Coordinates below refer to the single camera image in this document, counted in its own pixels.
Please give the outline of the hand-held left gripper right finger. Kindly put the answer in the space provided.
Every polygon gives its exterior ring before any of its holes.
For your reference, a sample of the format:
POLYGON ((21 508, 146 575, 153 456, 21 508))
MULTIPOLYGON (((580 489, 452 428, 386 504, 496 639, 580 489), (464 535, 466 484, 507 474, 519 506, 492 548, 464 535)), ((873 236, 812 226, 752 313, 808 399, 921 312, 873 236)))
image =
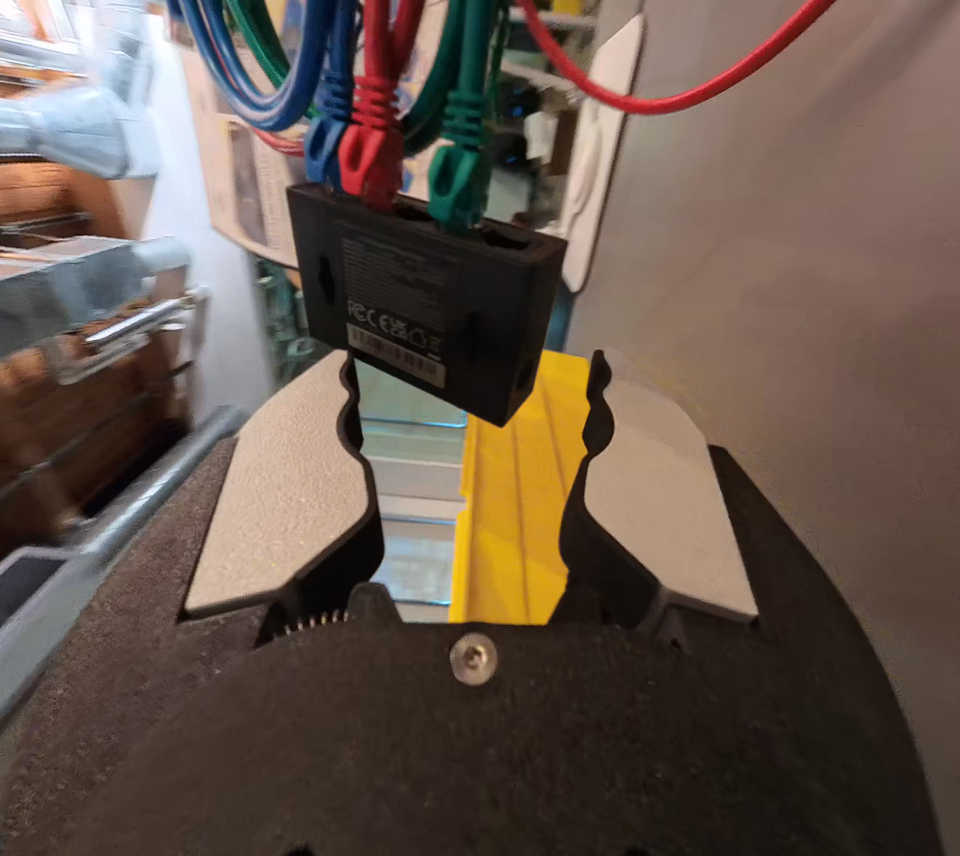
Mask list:
POLYGON ((597 349, 585 453, 561 515, 559 622, 661 623, 692 610, 759 615, 709 445, 688 413, 597 349))

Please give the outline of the printed instruction sheet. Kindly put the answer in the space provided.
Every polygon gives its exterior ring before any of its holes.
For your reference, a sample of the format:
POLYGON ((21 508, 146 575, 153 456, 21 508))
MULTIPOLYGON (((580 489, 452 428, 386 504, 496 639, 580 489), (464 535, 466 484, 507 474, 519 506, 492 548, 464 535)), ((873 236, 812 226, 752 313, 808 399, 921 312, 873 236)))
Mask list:
MULTIPOLYGON (((266 0, 279 33, 283 17, 300 0, 266 0)), ((445 3, 427 0, 432 11, 417 34, 419 52, 409 64, 406 91, 420 88, 439 39, 445 3)), ((198 141, 203 185, 214 230, 248 253, 285 270, 298 268, 286 188, 302 181, 304 162, 274 149, 248 131, 220 95, 206 65, 193 48, 181 50, 182 68, 198 141)))

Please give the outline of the black ethernet port box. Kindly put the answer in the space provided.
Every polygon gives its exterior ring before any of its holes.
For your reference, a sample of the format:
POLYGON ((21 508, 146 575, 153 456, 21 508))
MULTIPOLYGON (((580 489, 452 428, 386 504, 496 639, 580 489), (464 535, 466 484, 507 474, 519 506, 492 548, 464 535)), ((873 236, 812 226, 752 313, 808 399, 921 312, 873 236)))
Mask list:
POLYGON ((532 393, 567 243, 423 202, 382 212, 316 182, 286 189, 308 332, 496 427, 532 393))

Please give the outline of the white sign base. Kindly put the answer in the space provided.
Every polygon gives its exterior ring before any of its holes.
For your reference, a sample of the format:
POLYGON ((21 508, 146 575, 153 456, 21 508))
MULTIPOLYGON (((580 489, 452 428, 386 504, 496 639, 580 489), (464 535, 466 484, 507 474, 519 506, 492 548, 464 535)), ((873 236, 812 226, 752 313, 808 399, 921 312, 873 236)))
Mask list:
MULTIPOLYGON (((644 29, 639 13, 599 46, 590 80, 617 95, 631 94, 644 29)), ((579 112, 558 220, 559 235, 567 242, 561 277, 572 294, 582 291, 590 274, 626 117, 593 97, 584 100, 579 112)))

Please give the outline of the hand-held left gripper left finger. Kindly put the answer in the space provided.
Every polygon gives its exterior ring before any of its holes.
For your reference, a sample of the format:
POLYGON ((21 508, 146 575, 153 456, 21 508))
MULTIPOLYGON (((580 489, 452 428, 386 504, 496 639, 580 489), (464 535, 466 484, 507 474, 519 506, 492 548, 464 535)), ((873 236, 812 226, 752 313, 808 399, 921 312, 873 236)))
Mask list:
POLYGON ((183 602, 191 620, 263 605, 280 622, 344 622, 385 554, 362 453, 354 358, 331 351, 244 424, 183 602))

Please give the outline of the white pillar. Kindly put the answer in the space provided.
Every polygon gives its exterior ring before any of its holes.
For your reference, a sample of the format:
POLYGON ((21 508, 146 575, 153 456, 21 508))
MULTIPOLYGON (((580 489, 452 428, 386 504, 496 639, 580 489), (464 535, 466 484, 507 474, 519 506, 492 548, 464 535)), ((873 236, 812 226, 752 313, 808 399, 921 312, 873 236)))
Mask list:
POLYGON ((149 18, 153 79, 150 118, 159 171, 140 235, 174 236, 191 254, 189 280, 208 291, 205 333, 192 402, 203 419, 222 405, 250 416, 275 387, 247 251, 214 226, 213 163, 223 142, 199 56, 171 41, 160 16, 149 18))

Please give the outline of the yellow plastic bin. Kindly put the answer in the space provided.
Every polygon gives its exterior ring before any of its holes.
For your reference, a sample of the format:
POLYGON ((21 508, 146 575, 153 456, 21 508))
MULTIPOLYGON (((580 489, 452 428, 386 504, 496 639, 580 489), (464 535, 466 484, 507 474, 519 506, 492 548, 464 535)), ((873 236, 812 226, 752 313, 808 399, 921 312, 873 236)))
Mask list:
POLYGON ((508 423, 467 418, 450 623, 545 625, 565 592, 559 534, 586 453, 590 368, 545 350, 532 393, 508 423))

